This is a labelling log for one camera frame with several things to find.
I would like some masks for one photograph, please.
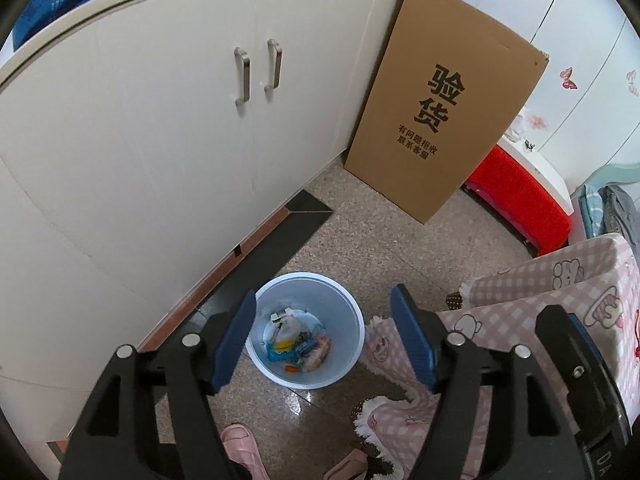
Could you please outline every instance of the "pink checkered tablecloth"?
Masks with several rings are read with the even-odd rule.
[[[577,314],[616,380],[626,413],[640,413],[638,315],[640,272],[624,238],[609,234],[536,258],[460,286],[463,308],[438,315],[449,330],[459,330],[478,346],[510,350],[528,345],[558,396],[574,431],[567,389],[534,334],[536,316],[548,304]],[[391,319],[375,317],[367,327],[360,361],[373,373],[405,387],[407,401],[375,397],[363,405],[356,431],[376,444],[394,464],[386,478],[408,476],[429,430],[438,396],[419,383]],[[462,479],[476,478],[488,429],[491,397],[482,388],[474,435]]]

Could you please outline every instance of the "pink slipper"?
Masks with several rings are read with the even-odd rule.
[[[367,455],[359,449],[352,450],[337,465],[333,466],[322,480],[350,480],[367,470]]]
[[[269,480],[254,434],[248,427],[244,424],[231,424],[222,430],[220,440],[229,459],[245,466],[251,473],[252,480]]]

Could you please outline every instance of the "cabinet handle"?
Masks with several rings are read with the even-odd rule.
[[[242,60],[242,97],[236,99],[236,106],[244,104],[249,100],[249,89],[251,86],[251,59],[248,54],[239,46],[234,50],[236,56]]]
[[[280,67],[282,66],[282,47],[276,40],[267,41],[267,48],[272,46],[276,51],[276,68],[273,73],[273,85],[265,85],[264,91],[274,90],[280,86]]]

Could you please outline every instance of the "bed headboard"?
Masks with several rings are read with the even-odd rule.
[[[600,189],[607,184],[635,184],[640,182],[640,162],[636,164],[605,164],[591,173],[584,184],[591,184],[595,189]],[[580,195],[582,186],[572,193],[571,197]]]

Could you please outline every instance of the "red fabric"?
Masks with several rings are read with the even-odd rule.
[[[551,195],[499,146],[489,152],[466,184],[481,195],[538,248],[538,256],[564,244],[571,220]]]

